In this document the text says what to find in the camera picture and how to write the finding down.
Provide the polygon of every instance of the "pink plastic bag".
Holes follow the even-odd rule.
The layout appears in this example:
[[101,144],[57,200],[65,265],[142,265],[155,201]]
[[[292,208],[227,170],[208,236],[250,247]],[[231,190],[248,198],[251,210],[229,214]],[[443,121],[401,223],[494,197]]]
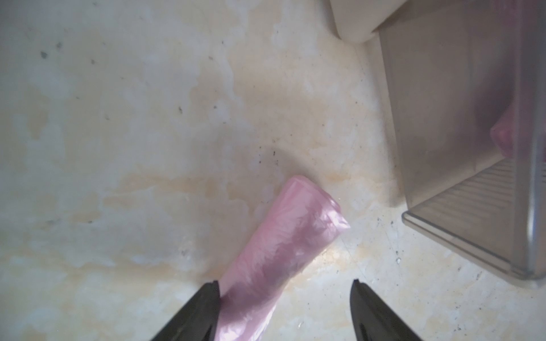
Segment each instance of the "pink plastic bag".
[[215,341],[260,340],[288,280],[347,229],[330,195],[303,176],[288,180],[219,281]]
[[491,128],[490,135],[502,156],[514,157],[514,101]]

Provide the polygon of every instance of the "transparent plastic bin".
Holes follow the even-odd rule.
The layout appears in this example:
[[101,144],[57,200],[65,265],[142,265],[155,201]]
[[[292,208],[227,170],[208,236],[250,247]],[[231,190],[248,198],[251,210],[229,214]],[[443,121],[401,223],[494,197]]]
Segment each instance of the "transparent plastic bin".
[[379,36],[403,221],[510,283],[541,286],[546,1],[410,0]]

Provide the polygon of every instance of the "marble floor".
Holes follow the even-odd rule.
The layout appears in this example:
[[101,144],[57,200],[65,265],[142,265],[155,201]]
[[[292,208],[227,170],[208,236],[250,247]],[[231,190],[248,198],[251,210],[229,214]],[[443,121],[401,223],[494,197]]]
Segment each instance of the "marble floor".
[[0,3],[0,339],[148,340],[304,174],[352,226],[264,341],[355,340],[352,280],[424,340],[540,339],[513,287],[404,226],[377,39],[328,0]]

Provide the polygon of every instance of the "pink plastic bag roll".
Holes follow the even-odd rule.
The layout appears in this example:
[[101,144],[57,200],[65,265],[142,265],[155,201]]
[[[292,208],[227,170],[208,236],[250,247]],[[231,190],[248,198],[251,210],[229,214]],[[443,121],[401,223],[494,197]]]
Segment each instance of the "pink plastic bag roll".
[[284,185],[268,215],[220,279],[215,341],[260,340],[282,290],[349,224],[306,177]]

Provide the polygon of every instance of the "clear storage container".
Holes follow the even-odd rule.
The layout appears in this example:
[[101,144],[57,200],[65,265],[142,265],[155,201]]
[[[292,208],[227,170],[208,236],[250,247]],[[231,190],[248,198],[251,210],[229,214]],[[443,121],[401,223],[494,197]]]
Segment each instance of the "clear storage container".
[[546,278],[546,2],[410,0],[379,28],[404,222],[507,281]]

